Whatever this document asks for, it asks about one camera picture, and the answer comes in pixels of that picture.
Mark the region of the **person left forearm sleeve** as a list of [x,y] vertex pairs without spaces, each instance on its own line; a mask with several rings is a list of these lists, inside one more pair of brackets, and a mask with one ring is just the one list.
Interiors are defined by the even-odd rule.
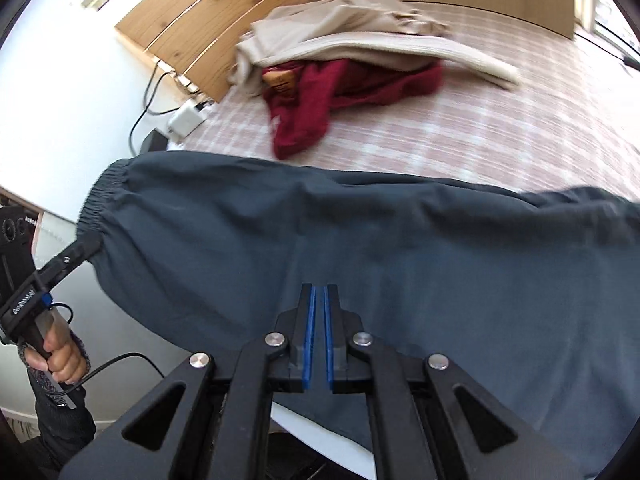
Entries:
[[27,352],[37,356],[26,344],[18,346],[18,354],[26,366],[27,377],[35,396],[39,436],[23,444],[25,452],[51,478],[96,437],[96,424],[86,407],[86,390],[76,390],[77,408],[69,408],[60,396],[49,396],[51,382],[29,364]]

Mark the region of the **person left hand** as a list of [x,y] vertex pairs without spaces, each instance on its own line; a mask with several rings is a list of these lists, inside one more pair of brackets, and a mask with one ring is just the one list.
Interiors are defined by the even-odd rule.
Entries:
[[50,313],[43,336],[43,348],[50,356],[45,359],[32,348],[24,352],[28,366],[40,372],[50,372],[56,382],[75,385],[88,373],[88,363],[73,340],[68,324],[57,313]]

